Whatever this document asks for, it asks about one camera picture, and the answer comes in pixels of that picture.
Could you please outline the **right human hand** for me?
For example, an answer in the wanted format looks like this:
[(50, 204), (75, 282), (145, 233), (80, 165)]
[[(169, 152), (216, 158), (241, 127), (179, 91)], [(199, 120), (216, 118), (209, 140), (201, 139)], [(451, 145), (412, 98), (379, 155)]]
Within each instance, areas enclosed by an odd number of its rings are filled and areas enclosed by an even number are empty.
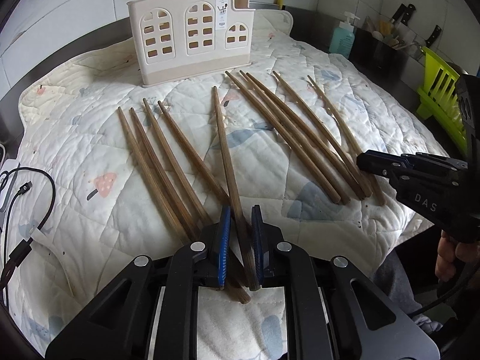
[(454, 266), (456, 260), (462, 261), (462, 263), (479, 261), (479, 243), (461, 243), (442, 231), (438, 245), (435, 275), (441, 281), (448, 282), (456, 274)]

